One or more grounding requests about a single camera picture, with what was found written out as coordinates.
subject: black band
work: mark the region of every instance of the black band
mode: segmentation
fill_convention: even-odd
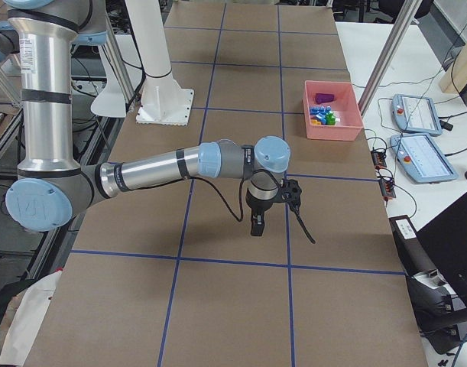
[[[47,92],[46,90],[21,89],[21,101],[23,102],[49,102],[72,103],[72,95],[66,93]]]
[[[18,170],[18,175],[29,178],[61,178],[61,177],[72,177],[82,173],[80,168],[68,171],[26,171]]]
[[[96,195],[96,191],[94,190],[94,185],[92,184],[92,181],[90,180],[89,176],[87,176],[83,172],[81,174],[82,174],[82,177],[86,179],[90,187],[90,200],[89,200],[89,205],[87,206],[89,208],[94,202],[94,196]]]
[[[179,173],[183,180],[189,180],[189,170],[187,169],[186,160],[184,159],[184,150],[177,149],[175,151],[175,157],[177,158],[177,166],[179,167]]]
[[[114,179],[118,185],[119,190],[125,193],[131,190],[126,186],[125,179],[123,178],[122,167],[123,163],[117,163],[114,165]]]
[[[242,145],[243,179],[248,180],[254,174],[255,150],[253,145]]]
[[[84,19],[81,25],[79,25],[79,29],[82,30],[84,27],[90,22],[90,19],[92,18],[92,11],[94,8],[93,0],[89,0],[89,11],[87,12],[87,17]]]
[[[147,76],[149,76],[150,78],[160,79],[160,78],[164,78],[166,76],[169,76],[171,73],[172,73],[172,69],[170,69],[170,71],[167,74],[160,75],[160,76],[153,76],[153,75],[150,75],[150,74],[147,74],[147,73],[145,73],[145,74],[147,74]]]
[[[102,164],[98,164],[94,170],[94,181],[96,182],[96,188],[102,197],[105,199],[111,199],[111,197],[104,191],[104,187],[102,186],[101,166]]]
[[[61,25],[62,27],[68,28],[76,33],[79,33],[79,25],[68,21],[66,19],[56,17],[54,15],[40,13],[34,10],[22,10],[22,9],[10,9],[7,11],[7,18],[27,18],[35,21],[46,21],[47,23],[53,23]]]

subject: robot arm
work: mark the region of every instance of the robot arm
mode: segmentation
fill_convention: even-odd
[[[273,203],[288,202],[297,212],[300,188],[283,180],[290,149],[277,137],[262,138],[254,147],[218,141],[134,162],[81,167],[72,156],[70,44],[105,42],[105,2],[5,2],[20,40],[26,138],[26,157],[6,205],[24,227],[55,229],[118,193],[196,175],[250,180],[252,235],[262,235],[264,212]]]

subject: blue tape line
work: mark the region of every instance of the blue tape line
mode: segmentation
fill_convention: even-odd
[[[164,28],[170,28],[170,29],[197,29],[199,31],[219,31],[218,28],[202,28],[202,27],[181,27],[178,25],[164,25]]]
[[[174,60],[171,63],[191,63],[191,64],[199,64],[199,65],[217,65],[222,67],[279,67],[278,65],[254,65],[249,63],[207,63],[205,61],[186,61],[186,60]],[[333,67],[287,67],[282,66],[284,69],[298,69],[298,70],[329,70],[329,71],[349,71],[348,69],[337,69]]]
[[[306,177],[306,178],[322,178],[325,180],[346,180],[346,181],[364,181],[378,182],[375,178],[357,178],[357,177],[337,177],[337,176],[320,176],[315,174],[287,174],[289,177]]]
[[[139,254],[133,252],[110,252],[96,250],[70,250],[72,254],[87,254],[87,255],[106,255],[106,256],[121,256],[124,258],[156,258],[161,260],[177,260],[176,256]]]
[[[180,258],[181,261],[208,262],[213,264],[229,264],[229,265],[250,265],[264,266],[269,268],[287,268],[286,264],[276,264],[273,262],[256,262],[256,261],[236,261],[236,260],[219,260],[215,258]]]
[[[359,273],[359,274],[382,274],[382,275],[405,275],[403,271],[387,271],[387,270],[369,270],[369,269],[351,269],[351,268],[331,268],[324,266],[309,266],[309,265],[291,265],[293,269],[304,270],[319,270],[319,271],[336,271],[339,273]]]
[[[286,138],[284,124],[284,90],[282,83],[282,44],[281,44],[281,11],[277,7],[277,38],[279,39],[279,76],[281,79],[281,112],[282,112],[282,137]],[[291,367],[296,367],[296,341],[294,339],[294,305],[293,305],[293,272],[291,271],[291,245],[289,231],[289,210],[287,204],[284,204],[284,212],[286,217],[286,250],[287,250],[287,289],[289,295],[289,331],[290,331],[290,347],[291,347]]]
[[[257,109],[218,109],[216,107],[206,107],[206,109],[210,111],[231,111],[231,112],[253,112],[253,113],[274,113],[274,114],[281,114],[282,112],[279,111],[261,111]]]
[[[211,98],[212,82],[213,82],[214,76],[215,76],[216,61],[218,60],[218,52],[219,52],[219,42],[221,41],[221,33],[222,33],[222,29],[223,29],[223,23],[225,21],[225,13],[226,13],[226,4],[223,7],[223,15],[222,15],[222,18],[221,18],[221,24],[219,26],[218,41],[216,42],[215,59],[214,59],[214,64],[212,65],[211,79],[209,80],[208,96],[206,97],[206,108],[205,108],[205,111],[204,111],[203,123],[201,124],[201,132],[199,133],[199,143],[201,143],[203,141],[204,129],[206,127],[206,117],[208,115],[209,99]]]
[[[162,332],[162,343],[160,346],[160,352],[158,353],[157,367],[162,366],[162,359],[164,357],[165,342],[167,340],[167,331],[169,328],[170,314],[172,313],[172,303],[174,302],[175,287],[177,284],[177,275],[179,274],[180,256],[182,255],[182,248],[184,244],[184,239],[186,237],[187,221],[189,219],[190,203],[193,198],[193,191],[194,191],[194,180],[191,180],[190,189],[189,189],[189,197],[187,199],[187,205],[186,205],[186,213],[184,216],[184,222],[182,226],[182,233],[180,234],[180,244],[179,244],[179,251],[177,252],[177,260],[175,263],[174,278],[172,279],[172,286],[170,288],[169,304],[167,306],[167,315],[165,317],[164,331]]]
[[[110,251],[98,251],[98,250],[71,250],[72,254],[84,254],[84,255],[103,255],[103,256],[118,256],[124,258],[155,258],[158,260],[177,260],[177,256],[167,255],[153,255],[153,254],[140,254],[133,252],[110,252]],[[195,261],[195,262],[208,262],[213,264],[231,264],[231,265],[248,265],[248,266],[264,266],[270,268],[296,268],[305,270],[321,270],[321,271],[336,271],[336,272],[351,272],[351,273],[363,273],[363,274],[389,274],[389,275],[404,275],[402,271],[385,271],[385,270],[370,270],[370,269],[351,269],[351,268],[331,268],[323,266],[312,266],[312,265],[289,265],[289,264],[276,264],[273,262],[256,262],[256,261],[236,261],[236,260],[222,260],[217,258],[184,258],[180,257],[181,261]]]
[[[233,31],[233,32],[253,32],[253,33],[280,33],[280,34],[311,34],[315,36],[338,36],[337,33],[319,32],[295,32],[295,31],[256,31],[253,29],[230,29],[230,28],[203,28],[203,27],[181,27],[177,25],[167,25],[164,28],[170,29],[196,29],[201,31]]]
[[[223,14],[222,14],[222,18],[221,18],[221,26],[220,26],[220,31],[219,31],[219,34],[218,34],[218,42],[216,44],[216,52],[215,52],[215,60],[214,60],[215,62],[216,62],[216,58],[218,57],[219,40],[221,38],[221,28],[223,27],[223,21],[225,20],[225,13],[226,13],[226,4],[223,7]],[[201,126],[201,132],[199,134],[199,143],[203,140],[204,125],[205,125],[205,122],[206,122],[206,115],[208,113],[209,97],[211,96],[212,79],[214,77],[214,73],[215,73],[215,66],[213,65],[212,66],[212,71],[211,71],[211,80],[209,81],[208,97],[206,99],[206,109],[204,111],[204,116],[203,116],[203,124]],[[192,198],[193,198],[193,191],[194,191],[194,180],[191,181],[190,191],[189,191],[189,198],[187,199],[186,215],[184,216],[182,234],[180,235],[179,252],[177,253],[177,262],[176,262],[175,271],[174,271],[174,279],[172,280],[172,287],[170,289],[169,304],[168,304],[168,307],[167,307],[167,315],[165,317],[164,331],[162,333],[162,343],[161,343],[160,352],[159,352],[159,355],[158,355],[157,367],[162,366],[162,360],[163,360],[163,357],[164,357],[165,342],[167,340],[167,331],[168,331],[169,321],[170,321],[170,313],[172,312],[172,303],[174,302],[174,294],[175,294],[175,287],[176,287],[176,283],[177,283],[177,275],[179,273],[180,257],[182,255],[182,248],[183,248],[184,239],[185,239],[185,235],[186,235],[187,221],[189,219],[190,204],[191,204],[191,201],[192,201]]]

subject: small toy pieces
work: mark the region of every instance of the small toy pieces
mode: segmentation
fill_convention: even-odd
[[[310,107],[310,122],[311,125],[330,125],[334,126],[337,118],[333,114],[330,106],[314,106]]]

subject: white table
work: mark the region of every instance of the white table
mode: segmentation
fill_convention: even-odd
[[[357,23],[337,23],[340,41],[345,54],[345,60],[354,90],[357,97],[360,97],[369,76],[374,68],[376,60],[384,46],[391,31],[390,24],[357,24]],[[443,70],[439,71],[440,62],[432,52],[425,37],[416,25],[412,25],[391,62],[382,86],[401,81],[420,82],[426,78],[436,75],[434,80],[427,80],[418,84],[397,84],[380,87],[373,99],[370,108],[364,117],[366,128],[374,130],[376,135],[383,138],[389,144],[389,138],[396,135],[396,132],[381,127],[381,118],[378,112],[378,99],[392,98],[396,93],[411,94],[415,96],[431,97],[434,102],[441,102],[451,99],[456,95],[444,94],[440,91],[438,82]],[[397,128],[391,118],[389,100],[381,100],[381,115],[385,126]],[[467,111],[465,104],[460,98],[436,105],[439,116],[455,115]],[[435,142],[443,153],[453,153],[467,147],[467,114],[450,120],[454,124],[451,132],[444,131],[441,136],[435,138]],[[370,131],[366,131],[366,136],[374,136]],[[382,147],[381,142],[375,143],[376,147]],[[450,163],[459,173],[459,179],[438,184],[415,184],[401,170],[399,164],[394,161],[393,151],[388,150],[388,168],[395,173],[396,184],[408,190],[417,201],[417,212],[412,218],[412,222],[417,229],[425,226],[432,218],[443,211],[464,192],[467,191],[467,180],[464,173],[467,171],[467,152],[449,157]],[[390,200],[387,207],[388,217],[399,215],[411,215],[414,210],[412,199],[402,190],[396,188],[397,199]],[[442,359],[450,359],[448,366],[452,364],[452,357],[442,357],[433,351],[432,346],[423,339],[429,366],[435,366]],[[467,343],[459,356],[459,367],[467,367]]]

